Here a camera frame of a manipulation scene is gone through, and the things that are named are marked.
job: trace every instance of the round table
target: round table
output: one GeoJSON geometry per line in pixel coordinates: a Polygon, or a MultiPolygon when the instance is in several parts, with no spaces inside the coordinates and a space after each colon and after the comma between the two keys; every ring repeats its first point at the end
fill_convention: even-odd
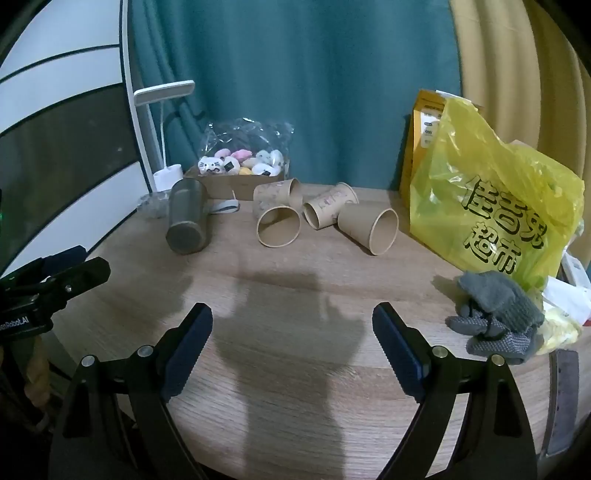
{"type": "MultiPolygon", "coordinates": [[[[307,194],[322,187],[306,186],[307,194]]],[[[93,255],[109,281],[54,316],[54,331],[79,361],[127,357],[177,326],[195,302],[208,304],[213,333],[184,391],[168,404],[197,461],[238,479],[374,479],[417,409],[404,395],[371,326],[389,301],[432,345],[456,355],[467,337],[445,318],[461,295],[460,271],[408,235],[395,194],[356,189],[360,200],[392,203],[401,232],[380,257],[335,227],[302,225],[287,247],[255,235],[250,202],[211,218],[200,253],[170,251],[165,220],[130,217],[93,255]]],[[[580,353],[579,421],[591,410],[591,333],[580,353]]],[[[540,450],[548,412],[548,356],[512,367],[540,450]]],[[[452,454],[467,396],[458,397],[431,473],[452,454]]]]}

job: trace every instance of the plastic bag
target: plastic bag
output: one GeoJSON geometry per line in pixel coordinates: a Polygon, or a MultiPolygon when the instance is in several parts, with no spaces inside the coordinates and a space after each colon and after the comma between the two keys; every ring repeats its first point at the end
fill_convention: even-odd
{"type": "Polygon", "coordinates": [[[536,355],[572,345],[583,333],[581,325],[558,307],[548,306],[544,309],[544,317],[544,323],[538,327],[538,334],[542,336],[544,343],[536,355]]]}
{"type": "Polygon", "coordinates": [[[461,270],[497,269],[541,289],[579,224],[583,191],[567,167],[503,143],[471,103],[448,99],[411,182],[410,231],[461,270]]]}
{"type": "Polygon", "coordinates": [[[268,154],[279,150],[283,162],[278,173],[283,171],[287,178],[290,165],[289,145],[293,133],[293,126],[287,122],[263,124],[249,118],[210,122],[202,136],[199,159],[213,157],[217,151],[224,148],[232,153],[243,149],[249,150],[253,157],[263,150],[268,154]]]}

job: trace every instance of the stainless steel tumbler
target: stainless steel tumbler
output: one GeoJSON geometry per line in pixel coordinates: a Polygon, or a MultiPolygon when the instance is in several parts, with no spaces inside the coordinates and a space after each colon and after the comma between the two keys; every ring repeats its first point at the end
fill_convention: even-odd
{"type": "Polygon", "coordinates": [[[168,200],[166,232],[173,252],[192,254],[207,245],[207,198],[207,190],[198,180],[182,179],[174,184],[168,200]]]}

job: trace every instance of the yellow plastic bag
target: yellow plastic bag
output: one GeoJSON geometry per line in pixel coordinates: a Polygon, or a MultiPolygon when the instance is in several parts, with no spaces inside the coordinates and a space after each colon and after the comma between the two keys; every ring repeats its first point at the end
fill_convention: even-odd
{"type": "Polygon", "coordinates": [[[410,231],[461,270],[543,288],[579,224],[583,192],[567,167],[503,143],[472,104],[448,99],[411,181],[410,231]]]}

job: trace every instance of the pink plush toy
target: pink plush toy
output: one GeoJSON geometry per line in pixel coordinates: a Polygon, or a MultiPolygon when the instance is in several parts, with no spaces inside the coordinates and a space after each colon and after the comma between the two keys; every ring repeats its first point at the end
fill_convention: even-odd
{"type": "Polygon", "coordinates": [[[247,158],[252,157],[252,152],[250,150],[238,150],[236,152],[234,152],[232,154],[232,156],[238,160],[240,163],[242,163],[244,160],[246,160],[247,158]]]}
{"type": "Polygon", "coordinates": [[[230,149],[229,148],[223,148],[221,150],[218,150],[217,152],[214,153],[214,157],[216,158],[225,158],[230,154],[230,149]]]}

